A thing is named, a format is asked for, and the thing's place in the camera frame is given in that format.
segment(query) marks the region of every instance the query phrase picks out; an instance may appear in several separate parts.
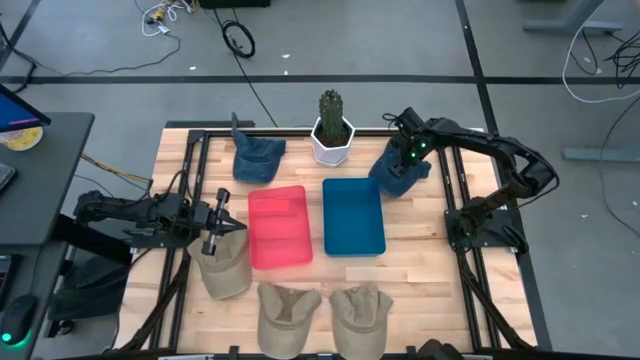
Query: white hexagonal pot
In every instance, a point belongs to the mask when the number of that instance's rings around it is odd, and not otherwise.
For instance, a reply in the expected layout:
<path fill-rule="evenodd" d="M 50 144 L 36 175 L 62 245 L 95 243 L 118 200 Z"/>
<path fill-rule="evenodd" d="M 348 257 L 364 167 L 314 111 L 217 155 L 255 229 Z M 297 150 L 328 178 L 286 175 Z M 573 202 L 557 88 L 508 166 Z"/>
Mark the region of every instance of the white hexagonal pot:
<path fill-rule="evenodd" d="M 319 117 L 318 120 L 316 120 L 316 124 L 313 126 L 313 130 L 311 130 L 311 139 L 313 140 L 313 153 L 316 155 L 316 161 L 322 165 L 336 167 L 343 161 L 345 161 L 347 159 L 347 156 L 349 155 L 351 141 L 353 140 L 353 135 L 355 134 L 356 129 L 344 117 L 342 117 L 342 121 L 344 121 L 344 123 L 347 125 L 350 132 L 349 141 L 347 142 L 347 145 L 344 146 L 328 148 L 322 145 L 320 140 L 318 140 L 318 138 L 316 138 L 315 136 L 316 128 L 318 127 L 318 125 L 320 125 Z"/>

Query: wooden tabletop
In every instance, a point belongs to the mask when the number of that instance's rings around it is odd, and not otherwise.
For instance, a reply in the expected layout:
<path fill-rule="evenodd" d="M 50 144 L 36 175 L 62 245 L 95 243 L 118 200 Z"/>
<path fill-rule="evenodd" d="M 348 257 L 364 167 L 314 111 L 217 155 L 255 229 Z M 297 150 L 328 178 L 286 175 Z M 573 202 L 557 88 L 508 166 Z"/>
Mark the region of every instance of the wooden tabletop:
<path fill-rule="evenodd" d="M 156 159 L 153 190 L 163 192 L 181 168 L 189 129 L 165 129 Z M 437 154 L 426 160 L 433 168 L 399 199 L 382 196 L 387 250 L 375 258 L 330 258 L 323 250 L 322 181 L 325 178 L 366 177 L 388 140 L 385 137 L 358 137 L 349 158 L 337 168 L 316 163 L 311 139 L 287 137 L 287 152 L 273 182 L 264 186 L 236 182 L 232 177 L 235 146 L 231 138 L 216 137 L 209 145 L 202 200 L 215 204 L 218 187 L 231 192 L 228 209 L 233 217 L 248 223 L 247 196 L 256 189 L 303 185 L 307 193 L 314 258 L 309 265 L 295 268 L 253 271 L 254 283 L 246 293 L 227 300 L 212 300 L 201 281 L 197 264 L 191 264 L 179 353 L 227 353 L 240 346 L 241 353 L 260 353 L 257 344 L 257 282 L 268 280 L 298 288 L 318 289 L 323 295 L 316 310 L 304 353 L 336 352 L 331 331 L 328 296 L 334 289 L 375 283 L 389 294 L 394 305 L 389 314 L 387 353 L 403 353 L 406 346 L 417 347 L 430 338 L 449 342 L 460 351 L 470 351 L 471 343 L 463 304 L 456 257 L 448 245 L 443 212 L 446 209 Z M 197 164 L 194 152 L 192 169 Z M 449 153 L 449 168 L 455 167 Z M 471 196 L 487 195 L 497 188 L 491 159 L 462 151 Z M 458 184 L 454 181 L 457 206 L 461 207 Z M 523 339 L 535 343 L 535 335 L 515 256 L 506 248 L 482 250 L 494 302 Z M 165 250 L 153 250 L 131 271 L 120 312 L 120 333 L 116 346 L 126 343 L 153 308 L 160 283 Z M 484 312 L 476 300 L 481 337 L 489 345 Z M 172 307 L 165 316 L 163 342 L 167 343 Z"/>

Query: blue tray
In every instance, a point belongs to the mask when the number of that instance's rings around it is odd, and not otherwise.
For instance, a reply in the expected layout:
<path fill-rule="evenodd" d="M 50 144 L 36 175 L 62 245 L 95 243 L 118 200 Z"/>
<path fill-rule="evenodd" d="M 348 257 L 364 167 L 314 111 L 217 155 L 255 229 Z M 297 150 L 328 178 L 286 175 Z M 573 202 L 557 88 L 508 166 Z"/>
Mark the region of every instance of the blue tray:
<path fill-rule="evenodd" d="M 324 251 L 329 256 L 376 256 L 386 250 L 377 182 L 325 179 Z"/>

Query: computer screen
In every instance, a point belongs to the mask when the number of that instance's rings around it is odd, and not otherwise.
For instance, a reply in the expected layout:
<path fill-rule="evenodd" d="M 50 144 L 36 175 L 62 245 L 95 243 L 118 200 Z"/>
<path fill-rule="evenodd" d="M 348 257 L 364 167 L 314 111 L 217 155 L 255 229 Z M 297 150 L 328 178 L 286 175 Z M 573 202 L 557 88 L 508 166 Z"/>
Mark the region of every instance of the computer screen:
<path fill-rule="evenodd" d="M 0 132 L 48 125 L 51 121 L 9 89 L 0 86 Z"/>

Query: beige hat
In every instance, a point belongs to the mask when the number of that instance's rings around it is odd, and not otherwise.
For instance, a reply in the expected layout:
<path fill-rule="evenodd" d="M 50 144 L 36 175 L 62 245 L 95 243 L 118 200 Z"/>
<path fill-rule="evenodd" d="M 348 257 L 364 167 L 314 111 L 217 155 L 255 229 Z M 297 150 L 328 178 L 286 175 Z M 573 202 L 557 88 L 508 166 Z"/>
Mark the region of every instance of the beige hat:
<path fill-rule="evenodd" d="M 322 298 L 316 290 L 295 290 L 261 282 L 258 345 L 274 359 L 293 359 L 302 352 L 313 312 Z"/>
<path fill-rule="evenodd" d="M 393 300 L 375 285 L 336 290 L 329 297 L 333 309 L 333 340 L 347 360 L 375 360 L 384 355 L 387 315 Z"/>
<path fill-rule="evenodd" d="M 246 230 L 225 234 L 216 241 L 213 256 L 201 253 L 202 239 L 196 239 L 187 251 L 198 263 L 202 281 L 212 298 L 225 299 L 251 286 L 251 263 Z"/>

